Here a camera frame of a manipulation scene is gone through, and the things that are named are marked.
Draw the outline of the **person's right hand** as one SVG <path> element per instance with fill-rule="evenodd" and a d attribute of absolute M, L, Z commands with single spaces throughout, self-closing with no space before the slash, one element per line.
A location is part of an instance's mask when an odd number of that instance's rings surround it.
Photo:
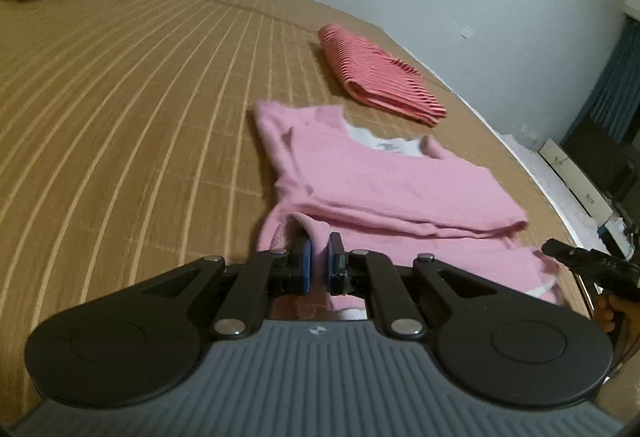
<path fill-rule="evenodd" d="M 613 294 L 602 294 L 594 303 L 593 319 L 605 333 L 612 332 L 616 327 L 614 316 L 621 313 L 629 320 L 629 336 L 639 334 L 640 309 L 638 303 L 620 299 Z"/>

